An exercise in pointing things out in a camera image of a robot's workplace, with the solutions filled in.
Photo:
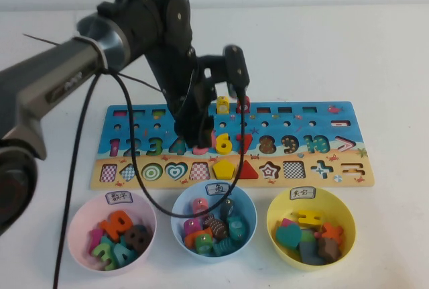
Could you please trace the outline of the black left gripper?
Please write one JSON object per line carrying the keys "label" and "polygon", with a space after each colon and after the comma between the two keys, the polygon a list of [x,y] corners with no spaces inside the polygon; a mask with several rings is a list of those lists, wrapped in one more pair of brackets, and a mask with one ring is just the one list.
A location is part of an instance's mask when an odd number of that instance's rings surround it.
{"label": "black left gripper", "polygon": [[174,131],[189,148],[211,148],[214,118],[208,115],[206,96],[198,59],[151,58],[150,68],[174,119]]}

